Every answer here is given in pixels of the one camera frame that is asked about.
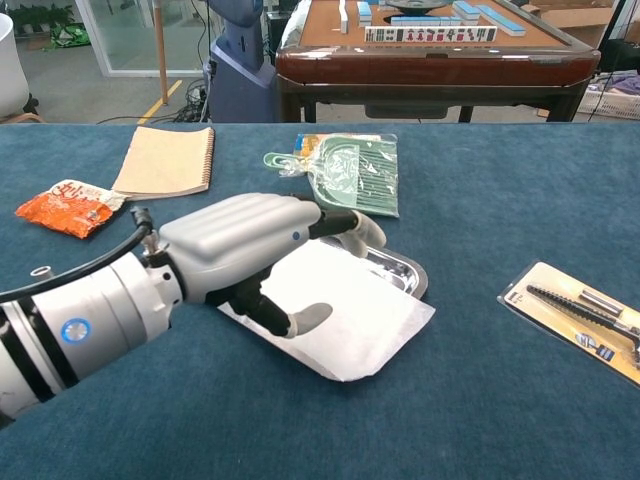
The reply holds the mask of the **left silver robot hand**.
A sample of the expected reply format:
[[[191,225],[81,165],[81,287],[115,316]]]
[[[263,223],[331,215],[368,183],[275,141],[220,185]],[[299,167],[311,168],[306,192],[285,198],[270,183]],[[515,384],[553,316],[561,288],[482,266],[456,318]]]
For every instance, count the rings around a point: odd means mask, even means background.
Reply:
[[[357,258],[387,243],[382,227],[364,213],[275,193],[221,200],[164,224],[159,237],[186,302],[227,304],[271,335],[287,339],[316,329],[332,308],[324,302],[294,313],[279,307],[261,291],[276,263],[320,238],[336,238]]]

